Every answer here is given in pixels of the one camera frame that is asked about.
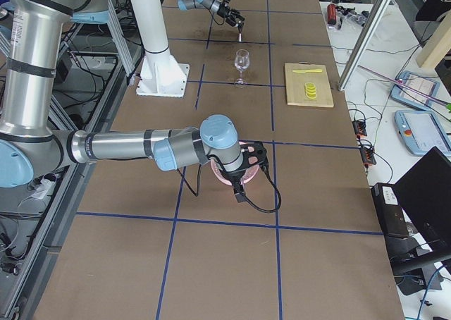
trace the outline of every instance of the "label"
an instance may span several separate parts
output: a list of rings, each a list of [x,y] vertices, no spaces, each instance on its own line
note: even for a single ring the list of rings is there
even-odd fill
[[[391,187],[383,186],[382,192],[383,192],[383,199],[385,200],[386,204],[397,205],[397,199],[396,199],[395,193],[393,192]]]
[[[23,37],[23,13],[14,13],[13,29],[11,30],[11,46],[19,47]]]

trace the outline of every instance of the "wooden block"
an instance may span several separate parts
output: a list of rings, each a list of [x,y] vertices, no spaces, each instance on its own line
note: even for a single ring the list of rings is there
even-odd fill
[[[451,13],[448,13],[416,58],[416,62],[420,68],[435,68],[450,49]]]
[[[315,69],[321,69],[322,72],[295,72]],[[308,82],[316,86],[315,99],[310,99],[305,94],[304,85]],[[285,87],[288,105],[333,107],[332,92],[324,65],[285,63]]]

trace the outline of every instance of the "table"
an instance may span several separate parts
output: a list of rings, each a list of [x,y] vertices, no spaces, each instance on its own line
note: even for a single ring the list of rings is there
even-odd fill
[[[326,8],[328,3],[321,2],[321,8],[323,14],[326,14]],[[345,8],[356,8],[360,11],[370,11],[372,5],[370,4],[341,4]],[[341,74],[344,69],[342,62],[346,62],[349,58],[350,51],[342,48],[352,49],[359,36],[360,29],[356,25],[351,23],[345,23],[340,31],[328,30],[328,36],[330,43],[334,48],[334,56],[337,61],[338,72]],[[368,49],[378,51],[402,51],[411,47],[417,46],[413,32],[410,30],[406,20],[404,19],[400,9],[396,6],[389,6],[383,19],[374,35]],[[398,71],[401,69],[405,61],[412,55],[415,49],[404,51],[396,54],[389,54],[383,52],[366,51],[360,65],[366,66],[371,70],[382,73],[389,78],[394,78]],[[421,47],[413,53],[413,58],[407,65],[407,70],[425,75],[429,77],[437,77],[434,70],[421,69],[416,64],[416,57],[421,52]],[[367,121],[368,140],[372,143],[376,141],[376,152],[388,161],[393,168],[393,175],[391,175],[390,168],[385,164],[380,157],[376,157],[378,164],[372,166],[368,173],[369,185],[374,185],[377,182],[387,182],[391,177],[390,182],[395,183],[401,178],[420,158],[412,155],[407,151],[403,141],[398,135],[397,128],[394,122],[394,114],[397,110],[412,110],[411,108],[400,104],[392,99],[388,98],[388,94],[392,88],[392,85],[385,84],[379,81],[370,81],[366,91],[366,103],[371,107],[364,104],[364,88],[368,79],[376,79],[372,74],[367,73],[362,69],[357,69],[352,76],[347,88],[345,89],[346,99],[348,101],[349,109],[359,109],[363,111],[366,117],[375,116],[379,118],[379,115],[375,110],[383,112],[380,127],[378,129],[378,121],[376,119],[370,119]],[[438,98],[449,101],[450,95],[443,86],[440,86],[438,92]],[[441,112],[442,114],[449,116],[448,112],[433,104],[433,108]],[[354,111],[350,111],[351,118],[354,118]],[[362,118],[360,113],[356,115],[357,119]],[[451,132],[451,123],[447,122],[444,118],[439,117],[445,131]],[[425,243],[421,236],[416,236],[420,244]],[[443,275],[448,276],[447,272],[441,271]],[[406,316],[416,318],[419,300],[423,297],[424,292],[419,292],[408,297],[400,294],[400,299]],[[442,292],[432,292],[428,294],[428,300],[431,301],[434,307],[425,307],[422,311],[422,319],[432,319],[433,316],[451,317],[451,306],[449,303],[451,297],[451,284],[446,281],[443,283]]]
[[[182,99],[128,89],[112,130],[199,126],[229,116],[262,140],[282,193],[276,214],[237,204],[211,171],[193,197],[149,161],[101,161],[35,319],[402,319],[383,236],[342,92],[333,109],[287,106],[283,64],[322,63],[338,83],[318,0],[233,0],[235,29],[165,0],[172,53],[190,63]],[[249,85],[233,86],[235,51]],[[194,168],[187,169],[193,182]],[[247,185],[273,208],[260,173]]]

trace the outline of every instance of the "red object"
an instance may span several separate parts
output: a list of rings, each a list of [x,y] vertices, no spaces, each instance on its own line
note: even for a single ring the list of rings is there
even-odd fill
[[[329,4],[327,6],[327,23],[329,25],[335,25],[337,23],[337,13],[335,11],[335,4]]]

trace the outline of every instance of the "wooden cutting board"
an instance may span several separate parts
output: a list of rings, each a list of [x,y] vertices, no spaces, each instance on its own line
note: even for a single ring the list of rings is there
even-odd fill
[[[320,73],[295,73],[293,70],[321,69]],[[304,84],[312,82],[316,86],[316,98],[310,99],[305,94]],[[332,92],[326,67],[315,64],[285,63],[285,88],[287,104],[313,107],[333,107]]]

